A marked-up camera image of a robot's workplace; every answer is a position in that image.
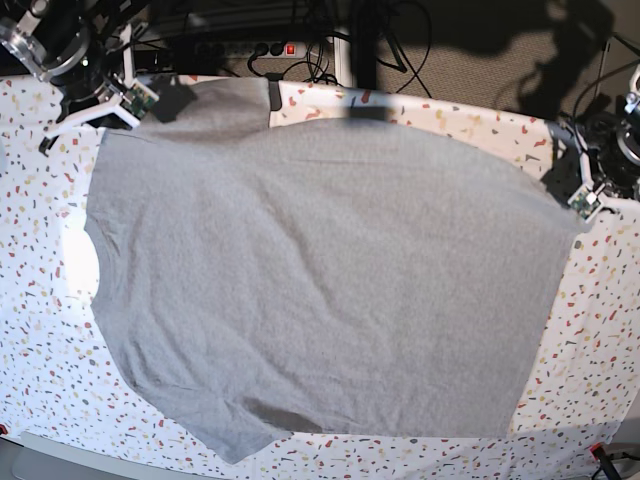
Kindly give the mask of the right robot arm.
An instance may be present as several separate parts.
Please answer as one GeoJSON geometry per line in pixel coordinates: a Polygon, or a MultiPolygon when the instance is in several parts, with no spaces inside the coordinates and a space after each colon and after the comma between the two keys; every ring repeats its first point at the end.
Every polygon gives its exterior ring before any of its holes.
{"type": "Polygon", "coordinates": [[[195,101],[178,77],[144,83],[134,47],[152,24],[148,1],[4,1],[1,45],[38,81],[57,89],[61,113],[39,145],[48,154],[76,127],[131,130],[147,114],[174,121],[195,101]]]}

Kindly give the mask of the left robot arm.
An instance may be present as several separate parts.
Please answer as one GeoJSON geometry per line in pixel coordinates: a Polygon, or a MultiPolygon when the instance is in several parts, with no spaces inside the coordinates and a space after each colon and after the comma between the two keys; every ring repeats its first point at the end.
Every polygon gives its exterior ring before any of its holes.
{"type": "Polygon", "coordinates": [[[604,210],[639,211],[639,63],[614,112],[578,114],[586,94],[623,72],[620,67],[589,84],[573,110],[549,124],[552,166],[542,176],[547,191],[586,223],[604,210]]]}

